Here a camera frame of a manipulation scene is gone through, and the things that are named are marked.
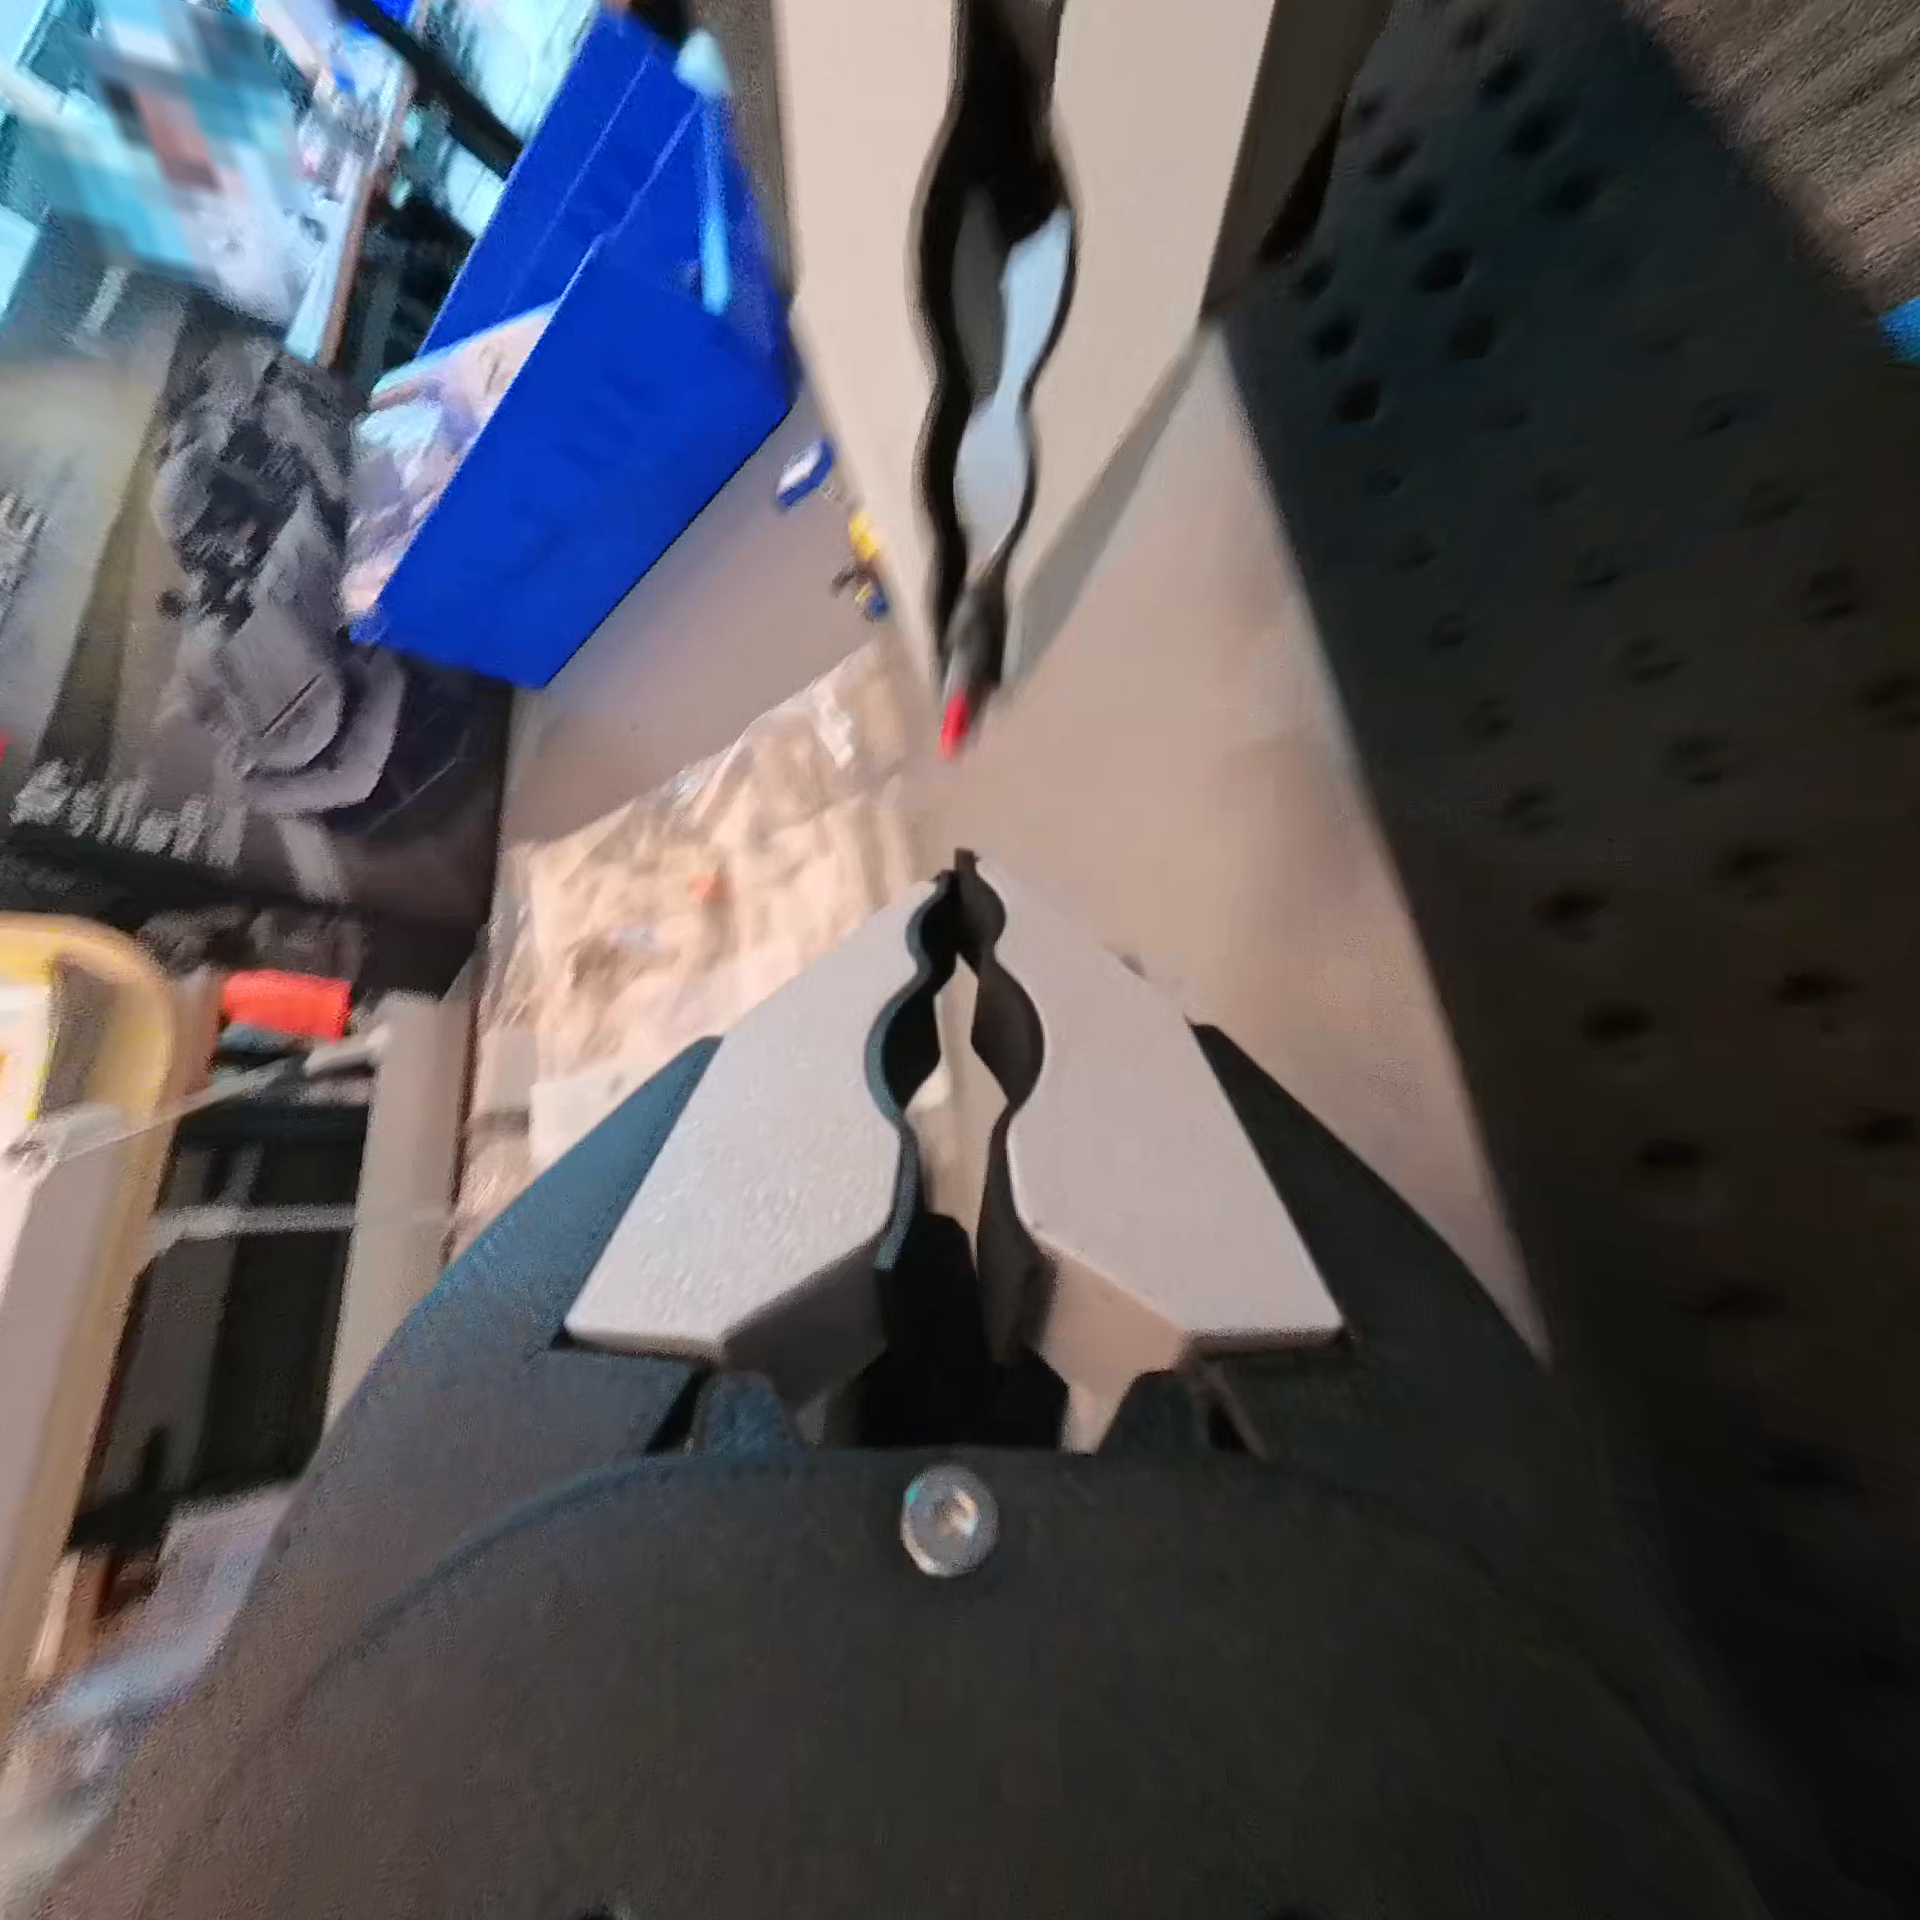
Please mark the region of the dark perforated panel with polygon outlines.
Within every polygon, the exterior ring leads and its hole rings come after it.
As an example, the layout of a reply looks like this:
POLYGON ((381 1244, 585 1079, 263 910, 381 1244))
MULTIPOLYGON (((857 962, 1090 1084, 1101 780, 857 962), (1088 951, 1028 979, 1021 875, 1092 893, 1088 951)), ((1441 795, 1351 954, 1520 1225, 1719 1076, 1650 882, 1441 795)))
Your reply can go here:
POLYGON ((1916 1915, 1916 369, 1627 5, 1396 5, 1227 343, 1552 1349, 1916 1915))

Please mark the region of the dark lego set box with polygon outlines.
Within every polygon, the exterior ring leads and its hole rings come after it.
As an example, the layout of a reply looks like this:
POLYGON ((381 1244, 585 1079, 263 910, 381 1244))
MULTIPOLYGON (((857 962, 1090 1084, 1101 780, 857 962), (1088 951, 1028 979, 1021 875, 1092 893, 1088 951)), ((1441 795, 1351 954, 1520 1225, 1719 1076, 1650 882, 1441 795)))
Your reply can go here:
POLYGON ((50 219, 5 309, 3 907, 441 997, 490 923, 507 691, 349 633, 357 393, 108 278, 50 219))

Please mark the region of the white rounded container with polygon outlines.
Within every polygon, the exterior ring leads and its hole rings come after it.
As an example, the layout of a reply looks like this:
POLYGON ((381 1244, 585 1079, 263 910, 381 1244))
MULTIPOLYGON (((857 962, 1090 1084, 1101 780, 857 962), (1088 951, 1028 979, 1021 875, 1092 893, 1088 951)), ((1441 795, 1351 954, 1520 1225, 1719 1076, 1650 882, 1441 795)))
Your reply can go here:
POLYGON ((177 1094, 179 994, 128 934, 5 915, 3 1693, 41 1621, 147 1255, 177 1094))

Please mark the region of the blue plastic bin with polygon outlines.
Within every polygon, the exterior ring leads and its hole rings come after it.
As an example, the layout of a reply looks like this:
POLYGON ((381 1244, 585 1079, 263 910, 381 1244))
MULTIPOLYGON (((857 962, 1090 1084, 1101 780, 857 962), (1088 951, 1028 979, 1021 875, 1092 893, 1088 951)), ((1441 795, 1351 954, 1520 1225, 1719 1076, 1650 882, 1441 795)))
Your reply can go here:
POLYGON ((354 639, 549 683, 787 418, 785 300, 709 35, 599 17, 420 354, 551 301, 354 639))

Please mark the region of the white rod with ball end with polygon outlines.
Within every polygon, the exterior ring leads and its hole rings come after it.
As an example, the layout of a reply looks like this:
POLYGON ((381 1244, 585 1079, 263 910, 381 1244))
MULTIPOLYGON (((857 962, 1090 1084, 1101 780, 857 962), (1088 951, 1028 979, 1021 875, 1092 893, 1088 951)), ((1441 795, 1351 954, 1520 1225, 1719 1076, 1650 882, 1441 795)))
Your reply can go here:
POLYGON ((194 1093, 162 1103, 144 1119, 130 1119, 113 1109, 74 1109, 50 1119, 36 1119, 27 1131, 5 1145, 5 1173, 41 1174, 65 1164, 91 1159, 147 1135, 175 1131, 183 1119, 213 1109, 231 1107, 250 1098, 263 1098, 285 1089, 319 1086, 353 1075, 373 1075, 380 1067, 378 1038, 319 1046, 300 1057, 281 1057, 273 1062, 241 1071, 217 1071, 194 1093))

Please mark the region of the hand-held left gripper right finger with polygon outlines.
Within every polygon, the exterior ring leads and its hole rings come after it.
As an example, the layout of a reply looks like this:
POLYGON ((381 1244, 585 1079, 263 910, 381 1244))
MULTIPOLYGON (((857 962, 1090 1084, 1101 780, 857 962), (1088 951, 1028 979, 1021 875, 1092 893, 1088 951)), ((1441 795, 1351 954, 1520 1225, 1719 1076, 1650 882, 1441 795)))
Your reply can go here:
POLYGON ((1026 882, 956 867, 971 1049, 1002 1093, 976 1222, 995 1349, 1099 1444, 1138 1381, 1316 1351, 1344 1315, 1194 1027, 1026 882))

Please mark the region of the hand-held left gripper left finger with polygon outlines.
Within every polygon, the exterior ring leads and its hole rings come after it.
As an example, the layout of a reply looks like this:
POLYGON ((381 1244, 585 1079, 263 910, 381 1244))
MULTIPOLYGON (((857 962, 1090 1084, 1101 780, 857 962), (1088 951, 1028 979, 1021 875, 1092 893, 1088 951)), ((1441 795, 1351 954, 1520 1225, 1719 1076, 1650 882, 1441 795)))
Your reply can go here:
POLYGON ((791 1406, 885 1351, 882 1278, 921 1210, 915 1094, 940 1070, 953 875, 744 1014, 643 1174, 571 1341, 763 1375, 791 1406))

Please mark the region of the orange plastic part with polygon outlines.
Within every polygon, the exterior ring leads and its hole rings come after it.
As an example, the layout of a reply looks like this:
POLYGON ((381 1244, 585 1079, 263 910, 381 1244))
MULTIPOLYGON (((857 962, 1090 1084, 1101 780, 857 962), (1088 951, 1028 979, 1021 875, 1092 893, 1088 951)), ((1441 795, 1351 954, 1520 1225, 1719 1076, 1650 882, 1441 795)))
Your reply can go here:
POLYGON ((305 971, 233 971, 224 979, 219 1009, 227 1025, 289 1041, 335 1042, 353 1025, 353 985, 305 971))

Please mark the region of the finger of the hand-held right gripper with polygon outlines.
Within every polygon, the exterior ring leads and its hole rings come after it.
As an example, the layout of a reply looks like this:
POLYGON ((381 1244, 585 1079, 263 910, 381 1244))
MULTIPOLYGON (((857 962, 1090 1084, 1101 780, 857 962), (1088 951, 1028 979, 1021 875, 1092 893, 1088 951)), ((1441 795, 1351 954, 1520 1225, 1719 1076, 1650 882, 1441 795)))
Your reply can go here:
POLYGON ((932 675, 937 534, 921 458, 937 358, 921 300, 927 181, 953 106, 951 3, 775 3, 795 324, 872 519, 897 627, 932 675))
POLYGON ((1064 321, 1028 398, 1035 478, 1005 573, 1002 686, 1060 637, 1178 398, 1275 6, 1067 3, 1052 148, 1072 213, 1064 321))

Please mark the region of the red lego pin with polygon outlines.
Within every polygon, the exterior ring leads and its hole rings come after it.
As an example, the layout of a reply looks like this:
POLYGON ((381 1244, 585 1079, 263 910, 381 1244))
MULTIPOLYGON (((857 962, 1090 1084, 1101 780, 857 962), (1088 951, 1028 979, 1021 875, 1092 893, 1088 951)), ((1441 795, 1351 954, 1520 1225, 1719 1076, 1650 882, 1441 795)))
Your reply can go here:
POLYGON ((1005 611, 995 579, 968 583, 945 625, 940 643, 940 739, 937 751, 956 762, 1002 683, 1005 611))

